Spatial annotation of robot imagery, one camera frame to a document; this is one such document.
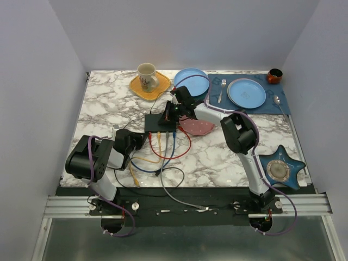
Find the dark grey network switch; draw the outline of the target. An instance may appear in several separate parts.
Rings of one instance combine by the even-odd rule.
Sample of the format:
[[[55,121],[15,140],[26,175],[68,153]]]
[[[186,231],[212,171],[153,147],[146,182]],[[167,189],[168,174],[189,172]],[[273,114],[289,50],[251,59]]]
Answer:
[[[165,133],[165,132],[175,132],[177,128],[177,124],[175,122],[171,122],[165,120],[163,114],[147,114],[145,115],[145,133]]]

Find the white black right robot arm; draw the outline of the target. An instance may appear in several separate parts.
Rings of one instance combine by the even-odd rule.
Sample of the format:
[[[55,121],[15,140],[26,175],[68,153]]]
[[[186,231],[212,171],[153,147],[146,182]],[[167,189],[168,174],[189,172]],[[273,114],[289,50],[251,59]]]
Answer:
[[[256,213],[268,209],[275,194],[256,152],[259,131],[253,120],[241,110],[225,110],[207,101],[196,101],[185,86],[174,88],[170,93],[172,98],[167,101],[159,124],[178,123],[182,116],[186,116],[220,126],[228,148],[239,157],[247,175],[251,209]]]

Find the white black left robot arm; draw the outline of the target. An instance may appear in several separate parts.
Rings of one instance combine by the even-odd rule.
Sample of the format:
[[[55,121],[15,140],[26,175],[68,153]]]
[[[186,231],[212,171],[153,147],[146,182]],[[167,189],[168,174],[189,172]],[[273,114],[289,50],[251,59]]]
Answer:
[[[117,188],[105,174],[107,168],[125,170],[131,153],[143,147],[145,133],[128,129],[115,131],[113,139],[95,135],[83,135],[69,154],[65,171],[74,178],[82,180],[95,195],[101,197],[102,209],[109,215],[120,210],[120,200],[115,198]]]

